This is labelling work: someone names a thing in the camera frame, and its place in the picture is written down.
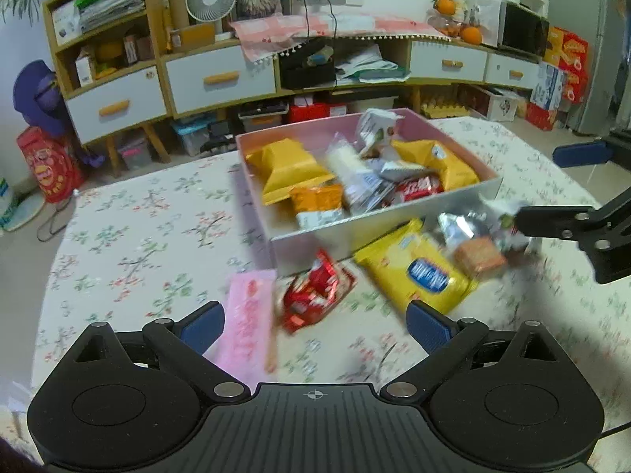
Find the red storage box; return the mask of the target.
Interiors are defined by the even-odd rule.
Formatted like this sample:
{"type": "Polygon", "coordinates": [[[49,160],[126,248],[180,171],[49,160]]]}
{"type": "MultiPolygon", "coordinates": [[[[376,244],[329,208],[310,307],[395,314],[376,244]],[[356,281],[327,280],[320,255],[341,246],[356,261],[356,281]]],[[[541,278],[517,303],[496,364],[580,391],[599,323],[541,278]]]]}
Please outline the red storage box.
{"type": "Polygon", "coordinates": [[[347,114],[347,105],[331,105],[328,102],[318,101],[311,105],[291,104],[288,113],[289,123],[299,123],[319,119],[327,119],[331,116],[342,116],[347,114]]]}

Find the clear white bread packet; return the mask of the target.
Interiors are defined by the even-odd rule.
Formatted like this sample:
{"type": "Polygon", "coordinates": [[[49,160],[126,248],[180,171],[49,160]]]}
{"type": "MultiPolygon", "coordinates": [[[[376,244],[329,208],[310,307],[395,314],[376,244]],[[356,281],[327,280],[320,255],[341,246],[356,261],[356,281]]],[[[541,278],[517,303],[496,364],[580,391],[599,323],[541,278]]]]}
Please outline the clear white bread packet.
{"type": "Polygon", "coordinates": [[[394,190],[392,182],[376,175],[342,134],[335,134],[324,155],[325,164],[341,182],[347,209],[353,216],[381,206],[394,190]]]}

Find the yellow snack bag right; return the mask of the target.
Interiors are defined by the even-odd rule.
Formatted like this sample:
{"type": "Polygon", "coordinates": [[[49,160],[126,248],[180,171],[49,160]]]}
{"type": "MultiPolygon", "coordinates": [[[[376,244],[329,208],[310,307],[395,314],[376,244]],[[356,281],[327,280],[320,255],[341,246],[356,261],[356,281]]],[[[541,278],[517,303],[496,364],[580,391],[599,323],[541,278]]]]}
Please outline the yellow snack bag right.
{"type": "Polygon", "coordinates": [[[479,182],[477,173],[440,141],[392,140],[392,147],[402,160],[421,164],[435,171],[445,191],[476,185],[479,182]]]}

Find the wooden cabinet with drawers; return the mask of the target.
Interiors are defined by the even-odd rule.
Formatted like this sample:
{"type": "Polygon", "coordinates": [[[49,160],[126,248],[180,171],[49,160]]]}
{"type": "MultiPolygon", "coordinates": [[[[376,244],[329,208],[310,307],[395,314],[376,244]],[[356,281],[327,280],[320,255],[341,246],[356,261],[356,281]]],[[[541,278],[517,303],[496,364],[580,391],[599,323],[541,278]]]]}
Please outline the wooden cabinet with drawers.
{"type": "MultiPolygon", "coordinates": [[[[281,61],[296,59],[318,39],[310,39],[294,52],[260,63],[250,62],[236,37],[180,50],[171,45],[164,0],[144,0],[143,8],[107,22],[66,43],[54,31],[54,12],[74,0],[48,0],[43,19],[54,70],[76,136],[83,147],[99,144],[117,167],[116,139],[140,129],[162,161],[170,159],[154,130],[167,117],[188,117],[231,108],[251,101],[293,95],[281,83],[281,61]],[[132,28],[147,31],[153,56],[117,69],[82,86],[76,60],[82,48],[123,39],[132,28]]],[[[490,47],[469,45],[462,39],[330,39],[338,48],[378,43],[384,57],[409,69],[403,87],[411,90],[413,109],[419,109],[420,89],[439,84],[470,83],[478,86],[533,90],[538,65],[490,47]]]]}

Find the yellow snack bag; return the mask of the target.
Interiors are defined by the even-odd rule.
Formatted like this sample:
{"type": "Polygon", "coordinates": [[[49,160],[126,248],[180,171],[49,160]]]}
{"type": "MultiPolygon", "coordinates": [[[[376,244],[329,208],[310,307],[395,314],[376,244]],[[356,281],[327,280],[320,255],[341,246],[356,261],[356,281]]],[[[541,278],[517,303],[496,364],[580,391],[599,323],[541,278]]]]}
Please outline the yellow snack bag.
{"type": "Polygon", "coordinates": [[[288,200],[294,188],[312,188],[335,178],[302,144],[289,138],[256,149],[246,161],[262,179],[261,202],[266,206],[288,200]]]}
{"type": "Polygon", "coordinates": [[[435,171],[445,191],[476,185],[479,182],[477,173],[440,141],[392,140],[392,147],[402,160],[421,164],[435,171]]]}

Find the pink checked cloth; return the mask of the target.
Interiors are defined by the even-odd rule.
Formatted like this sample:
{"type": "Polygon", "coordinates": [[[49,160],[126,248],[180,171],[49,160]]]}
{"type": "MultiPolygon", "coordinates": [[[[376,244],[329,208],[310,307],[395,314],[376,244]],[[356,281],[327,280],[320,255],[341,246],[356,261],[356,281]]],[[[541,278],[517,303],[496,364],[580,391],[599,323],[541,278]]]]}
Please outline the pink checked cloth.
{"type": "Polygon", "coordinates": [[[294,52],[310,39],[436,39],[448,36],[426,22],[379,14],[273,15],[232,22],[244,56],[252,63],[294,52]]]}

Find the red packet in box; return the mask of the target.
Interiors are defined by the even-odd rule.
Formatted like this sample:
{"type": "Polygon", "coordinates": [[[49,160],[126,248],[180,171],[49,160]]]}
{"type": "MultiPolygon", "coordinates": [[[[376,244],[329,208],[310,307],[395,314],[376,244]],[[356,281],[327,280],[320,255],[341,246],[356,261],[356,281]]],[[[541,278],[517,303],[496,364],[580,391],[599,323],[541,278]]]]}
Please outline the red packet in box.
{"type": "Polygon", "coordinates": [[[394,190],[385,197],[385,206],[395,206],[434,196],[444,191],[440,176],[428,174],[394,182],[394,190]]]}

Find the floral tablecloth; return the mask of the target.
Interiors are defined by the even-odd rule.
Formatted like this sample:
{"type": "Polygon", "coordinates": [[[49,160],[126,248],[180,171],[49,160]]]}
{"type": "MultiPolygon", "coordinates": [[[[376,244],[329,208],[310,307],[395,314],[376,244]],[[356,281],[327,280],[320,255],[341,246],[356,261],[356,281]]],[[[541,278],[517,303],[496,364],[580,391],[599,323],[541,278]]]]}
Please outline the floral tablecloth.
{"type": "MultiPolygon", "coordinates": [[[[231,277],[267,265],[266,241],[239,157],[228,153],[80,193],[52,263],[35,342],[38,387],[93,321],[135,331],[224,300],[231,277]]],[[[382,385],[424,357],[392,305],[358,274],[320,324],[278,337],[280,381],[382,385]]],[[[600,285],[571,242],[481,284],[457,307],[493,329],[544,323],[597,392],[611,430],[600,472],[630,467],[630,284],[600,285]]]]}

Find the silver biscuit packet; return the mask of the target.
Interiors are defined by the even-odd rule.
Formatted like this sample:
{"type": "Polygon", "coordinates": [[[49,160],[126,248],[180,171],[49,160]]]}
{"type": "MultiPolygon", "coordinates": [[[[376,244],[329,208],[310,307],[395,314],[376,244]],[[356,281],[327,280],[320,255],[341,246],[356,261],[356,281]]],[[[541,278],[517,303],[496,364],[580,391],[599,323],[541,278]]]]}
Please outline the silver biscuit packet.
{"type": "Polygon", "coordinates": [[[447,256],[475,281],[501,277],[509,267],[536,256],[540,240],[520,232],[515,222],[526,205],[520,200],[479,197],[469,206],[441,212],[437,230],[447,256]]]}

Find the white crumpled snack packet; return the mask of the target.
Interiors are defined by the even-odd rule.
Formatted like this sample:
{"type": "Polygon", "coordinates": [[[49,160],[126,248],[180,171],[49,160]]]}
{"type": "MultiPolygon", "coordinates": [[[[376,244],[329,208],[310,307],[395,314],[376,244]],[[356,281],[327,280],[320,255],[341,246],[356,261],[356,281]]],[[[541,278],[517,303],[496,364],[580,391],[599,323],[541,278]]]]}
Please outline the white crumpled snack packet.
{"type": "Polygon", "coordinates": [[[398,134],[403,116],[392,110],[368,109],[355,128],[355,145],[362,158],[379,156],[398,134]]]}

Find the yellow cracker bag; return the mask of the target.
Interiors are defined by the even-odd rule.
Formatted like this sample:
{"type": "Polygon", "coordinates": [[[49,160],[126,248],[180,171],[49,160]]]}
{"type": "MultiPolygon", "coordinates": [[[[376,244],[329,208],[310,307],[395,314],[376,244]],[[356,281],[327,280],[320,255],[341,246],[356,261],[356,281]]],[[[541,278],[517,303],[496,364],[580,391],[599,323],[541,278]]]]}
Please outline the yellow cracker bag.
{"type": "Polygon", "coordinates": [[[418,219],[367,244],[353,259],[401,314],[414,300],[448,314],[478,288],[422,233],[418,219]]]}

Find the cream white snack packet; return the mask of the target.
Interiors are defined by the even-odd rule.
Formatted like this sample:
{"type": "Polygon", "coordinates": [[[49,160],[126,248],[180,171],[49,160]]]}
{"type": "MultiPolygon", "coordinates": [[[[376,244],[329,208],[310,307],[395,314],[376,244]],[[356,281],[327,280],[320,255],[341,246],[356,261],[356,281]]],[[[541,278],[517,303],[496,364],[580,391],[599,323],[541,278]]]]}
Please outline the cream white snack packet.
{"type": "Polygon", "coordinates": [[[380,178],[385,179],[388,182],[400,182],[407,181],[408,179],[418,179],[422,176],[433,174],[434,171],[430,168],[423,166],[422,164],[414,164],[414,162],[408,162],[401,159],[388,160],[384,158],[370,158],[365,160],[367,167],[380,178]]]}

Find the pink wafer packet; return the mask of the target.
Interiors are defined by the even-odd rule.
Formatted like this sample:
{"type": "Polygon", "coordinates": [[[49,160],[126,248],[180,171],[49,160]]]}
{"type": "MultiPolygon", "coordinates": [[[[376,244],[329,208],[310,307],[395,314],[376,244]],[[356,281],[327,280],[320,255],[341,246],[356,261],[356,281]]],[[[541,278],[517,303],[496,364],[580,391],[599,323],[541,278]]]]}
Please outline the pink wafer packet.
{"type": "Polygon", "coordinates": [[[276,279],[274,269],[241,272],[231,277],[225,325],[219,339],[203,354],[254,392],[261,382],[271,382],[267,368],[274,342],[276,279]]]}

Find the orange white snack packet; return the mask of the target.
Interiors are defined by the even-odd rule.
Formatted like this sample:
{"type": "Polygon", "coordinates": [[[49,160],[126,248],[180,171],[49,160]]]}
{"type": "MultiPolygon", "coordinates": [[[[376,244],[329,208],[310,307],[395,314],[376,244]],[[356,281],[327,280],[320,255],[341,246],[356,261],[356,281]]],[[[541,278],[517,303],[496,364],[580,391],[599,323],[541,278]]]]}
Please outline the orange white snack packet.
{"type": "Polygon", "coordinates": [[[303,231],[337,222],[345,217],[340,184],[319,187],[296,187],[290,199],[299,228],[303,231]]]}

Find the purple plush toy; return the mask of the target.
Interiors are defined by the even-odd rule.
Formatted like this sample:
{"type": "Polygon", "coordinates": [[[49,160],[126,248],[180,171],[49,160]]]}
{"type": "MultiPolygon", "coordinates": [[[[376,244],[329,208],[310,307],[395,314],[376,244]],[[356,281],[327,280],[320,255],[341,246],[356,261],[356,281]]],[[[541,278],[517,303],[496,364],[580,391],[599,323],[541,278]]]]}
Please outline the purple plush toy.
{"type": "Polygon", "coordinates": [[[29,125],[68,145],[80,162],[94,169],[102,167],[105,157],[86,151],[79,144],[57,75],[43,60],[28,63],[17,75],[13,106],[29,125]]]}

